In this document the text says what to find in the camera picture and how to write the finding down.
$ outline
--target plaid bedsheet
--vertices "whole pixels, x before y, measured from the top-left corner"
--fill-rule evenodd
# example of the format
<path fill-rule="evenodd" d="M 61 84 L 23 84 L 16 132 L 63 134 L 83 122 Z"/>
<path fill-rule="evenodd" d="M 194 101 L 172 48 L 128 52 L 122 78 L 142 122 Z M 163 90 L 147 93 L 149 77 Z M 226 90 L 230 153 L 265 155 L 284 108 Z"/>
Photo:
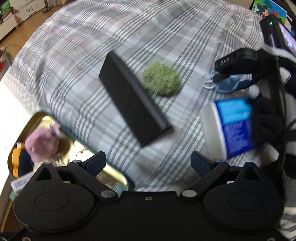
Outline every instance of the plaid bedsheet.
<path fill-rule="evenodd" d="M 214 0 L 77 0 L 44 22 L 18 53 L 10 75 L 33 93 L 80 139 L 125 172 L 137 190 L 180 191 L 196 181 L 193 151 L 207 154 L 199 116 L 210 100 L 244 96 L 202 88 L 215 59 L 259 49 L 259 18 L 243 7 Z M 181 91 L 152 96 L 173 126 L 142 148 L 98 79 L 114 50 L 142 81 L 153 62 L 171 64 Z M 229 160 L 242 166 L 269 155 L 259 148 Z"/>

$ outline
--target white cabinet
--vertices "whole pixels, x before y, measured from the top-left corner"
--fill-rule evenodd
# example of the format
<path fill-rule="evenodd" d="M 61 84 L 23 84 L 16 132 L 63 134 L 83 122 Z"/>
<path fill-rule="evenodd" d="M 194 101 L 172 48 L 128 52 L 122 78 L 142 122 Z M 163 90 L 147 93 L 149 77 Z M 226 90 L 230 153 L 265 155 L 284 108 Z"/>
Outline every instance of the white cabinet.
<path fill-rule="evenodd" d="M 14 8 L 17 23 L 20 24 L 35 12 L 45 8 L 44 0 L 9 0 Z"/>
<path fill-rule="evenodd" d="M 2 23 L 0 25 L 0 40 L 3 39 L 6 34 L 13 30 L 16 26 L 17 22 L 14 15 L 7 19 L 4 23 Z"/>

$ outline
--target blue face mask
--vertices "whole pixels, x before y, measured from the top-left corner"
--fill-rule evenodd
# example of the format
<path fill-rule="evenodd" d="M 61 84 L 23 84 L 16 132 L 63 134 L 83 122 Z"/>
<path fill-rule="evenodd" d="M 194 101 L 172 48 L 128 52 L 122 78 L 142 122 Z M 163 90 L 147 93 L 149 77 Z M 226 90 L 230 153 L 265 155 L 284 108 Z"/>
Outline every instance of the blue face mask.
<path fill-rule="evenodd" d="M 203 85 L 204 88 L 215 89 L 217 92 L 223 93 L 223 94 L 230 93 L 237 88 L 242 78 L 242 74 L 234 74 L 229 76 L 229 78 L 227 79 L 214 83 L 212 79 L 213 79 L 213 76 L 217 73 L 218 73 L 217 71 L 213 71 L 211 73 L 211 80 L 204 82 L 204 85 Z"/>

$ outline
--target cartoon poster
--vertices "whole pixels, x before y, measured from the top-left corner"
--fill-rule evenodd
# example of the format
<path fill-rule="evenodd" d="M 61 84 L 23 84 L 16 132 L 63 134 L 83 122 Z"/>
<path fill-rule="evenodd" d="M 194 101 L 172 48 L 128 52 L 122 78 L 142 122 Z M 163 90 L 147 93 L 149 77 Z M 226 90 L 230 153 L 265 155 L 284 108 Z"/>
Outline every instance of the cartoon poster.
<path fill-rule="evenodd" d="M 287 11 L 272 0 L 255 0 L 252 11 L 259 14 L 262 18 L 273 14 L 283 24 L 286 22 Z"/>

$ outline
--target bolt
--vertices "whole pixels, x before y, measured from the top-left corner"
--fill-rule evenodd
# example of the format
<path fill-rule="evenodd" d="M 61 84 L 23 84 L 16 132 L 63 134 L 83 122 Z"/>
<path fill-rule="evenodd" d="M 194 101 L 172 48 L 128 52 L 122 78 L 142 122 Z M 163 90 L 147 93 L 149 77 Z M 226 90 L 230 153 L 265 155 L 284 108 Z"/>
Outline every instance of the bolt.
<path fill-rule="evenodd" d="M 190 198 L 190 197 L 195 197 L 197 195 L 197 193 L 194 190 L 185 190 L 185 191 L 182 192 L 182 195 L 184 197 L 189 197 Z"/>
<path fill-rule="evenodd" d="M 116 196 L 116 192 L 112 190 L 104 190 L 101 192 L 101 196 L 107 199 L 112 199 Z"/>
<path fill-rule="evenodd" d="M 150 196 L 145 197 L 146 201 L 151 201 L 152 199 L 153 199 L 153 197 L 150 197 Z"/>

